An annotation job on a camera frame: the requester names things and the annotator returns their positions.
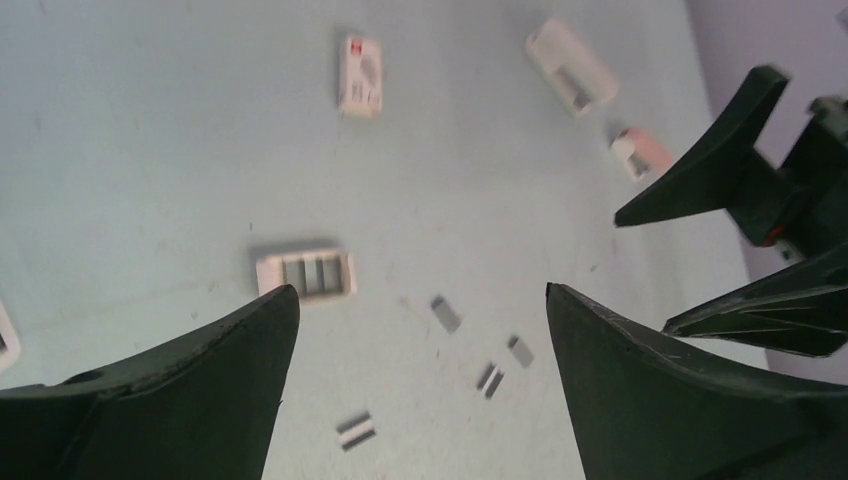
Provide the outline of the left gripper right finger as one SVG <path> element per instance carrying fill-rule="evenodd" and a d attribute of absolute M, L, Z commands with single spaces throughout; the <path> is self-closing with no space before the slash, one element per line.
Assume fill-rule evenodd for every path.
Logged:
<path fill-rule="evenodd" d="M 546 287 L 559 375 L 589 479 L 843 479 L 847 389 L 701 350 Z"/>

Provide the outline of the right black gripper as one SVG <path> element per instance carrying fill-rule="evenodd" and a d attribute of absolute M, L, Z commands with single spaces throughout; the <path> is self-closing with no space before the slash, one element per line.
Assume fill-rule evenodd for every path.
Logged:
<path fill-rule="evenodd" d="M 622 206 L 614 224 L 728 207 L 752 245 L 785 242 L 813 258 L 670 318 L 665 334 L 812 358 L 847 344 L 847 99 L 815 99 L 809 123 L 774 167 L 754 144 L 788 83 L 772 65 L 751 69 L 703 136 Z"/>

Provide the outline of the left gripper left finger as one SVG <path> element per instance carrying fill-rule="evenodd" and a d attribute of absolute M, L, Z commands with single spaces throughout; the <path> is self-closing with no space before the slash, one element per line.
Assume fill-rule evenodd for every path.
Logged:
<path fill-rule="evenodd" d="M 299 320 L 285 285 L 62 383 L 3 390 L 2 477 L 260 478 Z"/>

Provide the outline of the small pink stapler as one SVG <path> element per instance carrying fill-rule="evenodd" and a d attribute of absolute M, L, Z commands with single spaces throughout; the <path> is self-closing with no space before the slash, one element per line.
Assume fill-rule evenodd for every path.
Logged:
<path fill-rule="evenodd" d="M 649 173 L 662 174 L 675 162 L 672 153 L 648 130 L 623 129 L 610 144 L 611 153 L 623 164 L 633 181 Z"/>

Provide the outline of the staple strip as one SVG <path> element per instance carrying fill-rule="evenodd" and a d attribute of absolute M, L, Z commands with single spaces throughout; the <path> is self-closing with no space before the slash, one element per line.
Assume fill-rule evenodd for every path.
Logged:
<path fill-rule="evenodd" d="M 347 419 L 336 427 L 338 443 L 345 452 L 376 436 L 376 427 L 368 411 Z"/>
<path fill-rule="evenodd" d="M 483 395 L 486 400 L 490 400 L 501 382 L 505 373 L 500 369 L 500 367 L 495 363 L 489 363 L 488 366 L 484 369 L 483 374 L 480 376 L 476 389 Z"/>
<path fill-rule="evenodd" d="M 534 353 L 520 336 L 513 335 L 509 339 L 508 349 L 524 369 L 529 368 L 535 360 Z"/>
<path fill-rule="evenodd" d="M 433 315 L 448 334 L 455 333 L 461 326 L 461 316 L 443 296 L 438 295 L 434 297 L 431 301 L 430 308 Z"/>

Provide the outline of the white staple box barcode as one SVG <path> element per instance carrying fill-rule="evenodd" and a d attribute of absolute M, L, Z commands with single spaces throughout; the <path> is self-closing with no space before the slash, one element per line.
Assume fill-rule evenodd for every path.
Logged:
<path fill-rule="evenodd" d="M 338 248 L 268 254 L 255 263 L 258 295 L 290 285 L 301 304 L 326 303 L 357 292 L 352 255 Z"/>

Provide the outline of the white stapler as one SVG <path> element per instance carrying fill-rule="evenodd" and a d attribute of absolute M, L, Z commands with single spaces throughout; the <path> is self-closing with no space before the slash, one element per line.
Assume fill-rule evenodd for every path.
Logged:
<path fill-rule="evenodd" d="M 575 118 L 609 103 L 618 93 L 618 81 L 608 66 L 556 18 L 533 31 L 524 49 Z"/>

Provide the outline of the small white staple box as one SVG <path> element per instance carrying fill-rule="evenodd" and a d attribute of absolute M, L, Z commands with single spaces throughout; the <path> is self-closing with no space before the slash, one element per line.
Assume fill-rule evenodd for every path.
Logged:
<path fill-rule="evenodd" d="M 374 118 L 383 107 L 381 44 L 362 36 L 347 36 L 339 55 L 338 107 L 343 115 Z"/>

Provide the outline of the beige stapler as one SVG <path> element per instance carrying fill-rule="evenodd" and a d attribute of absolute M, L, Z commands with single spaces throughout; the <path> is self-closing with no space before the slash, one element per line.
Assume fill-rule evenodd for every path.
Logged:
<path fill-rule="evenodd" d="M 4 372 L 14 365 L 20 357 L 21 343 L 3 303 L 0 304 L 0 331 L 0 369 Z"/>

